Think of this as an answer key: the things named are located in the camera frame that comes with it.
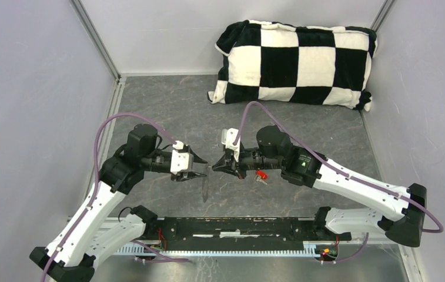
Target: black and white checkered fabric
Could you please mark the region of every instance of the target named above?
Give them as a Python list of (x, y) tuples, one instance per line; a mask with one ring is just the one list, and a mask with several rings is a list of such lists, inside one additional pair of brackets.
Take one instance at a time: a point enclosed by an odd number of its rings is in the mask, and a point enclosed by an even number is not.
[(373, 30), (294, 27), (243, 21), (226, 29), (215, 47), (223, 67), (212, 103), (279, 100), (369, 110), (365, 91), (376, 50)]

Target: red object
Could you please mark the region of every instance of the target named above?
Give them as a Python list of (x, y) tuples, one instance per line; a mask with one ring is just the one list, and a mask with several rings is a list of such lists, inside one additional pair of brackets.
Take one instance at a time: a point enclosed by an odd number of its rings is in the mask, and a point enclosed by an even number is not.
[(262, 180), (266, 180), (267, 179), (267, 174), (265, 174), (263, 171), (261, 170), (255, 170), (255, 175), (260, 176), (260, 178)]

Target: white gear rack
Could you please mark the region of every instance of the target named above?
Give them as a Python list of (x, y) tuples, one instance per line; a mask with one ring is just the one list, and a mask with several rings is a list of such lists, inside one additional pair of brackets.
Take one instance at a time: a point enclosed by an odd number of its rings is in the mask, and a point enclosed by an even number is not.
[[(320, 257), (315, 244), (304, 244), (303, 250), (272, 251), (160, 251), (164, 256), (183, 257)], [(142, 246), (127, 243), (114, 254), (116, 256), (155, 257)]]

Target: white wall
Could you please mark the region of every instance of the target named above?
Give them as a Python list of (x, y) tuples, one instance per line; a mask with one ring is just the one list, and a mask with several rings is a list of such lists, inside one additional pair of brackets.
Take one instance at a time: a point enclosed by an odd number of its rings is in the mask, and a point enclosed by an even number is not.
[(82, 200), (113, 79), (69, 1), (0, 1), (0, 281)]
[[(445, 281), (445, 1), (397, 1), (379, 30), (366, 121), (381, 171), (393, 183), (428, 188), (444, 224), (423, 234), (426, 281)], [(427, 217), (425, 227), (434, 225)]]
[(82, 0), (121, 73), (217, 72), (214, 48), (245, 19), (369, 27), (383, 0)]

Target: checkered pillow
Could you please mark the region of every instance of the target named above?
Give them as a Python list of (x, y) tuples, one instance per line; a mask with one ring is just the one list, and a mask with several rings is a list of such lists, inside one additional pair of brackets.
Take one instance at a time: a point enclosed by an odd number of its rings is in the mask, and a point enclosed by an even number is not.
[(223, 67), (212, 103), (278, 100), (369, 110), (365, 91), (376, 50), (373, 30), (233, 23), (217, 41)]

